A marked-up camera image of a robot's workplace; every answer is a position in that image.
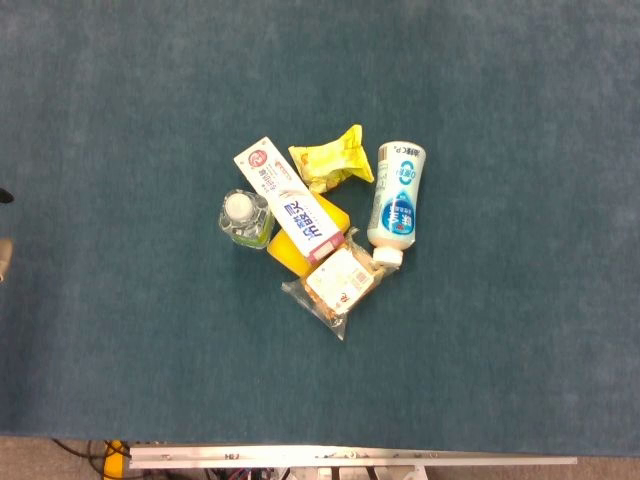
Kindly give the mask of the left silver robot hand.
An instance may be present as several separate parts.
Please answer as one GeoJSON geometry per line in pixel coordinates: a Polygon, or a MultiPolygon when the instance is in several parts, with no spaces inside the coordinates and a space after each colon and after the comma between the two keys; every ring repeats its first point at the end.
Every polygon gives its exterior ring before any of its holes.
{"type": "MultiPolygon", "coordinates": [[[[0,189],[0,201],[2,204],[9,204],[14,200],[13,195],[5,190],[0,189]]],[[[0,282],[3,283],[10,267],[13,254],[13,241],[8,237],[0,239],[0,282]]]]}

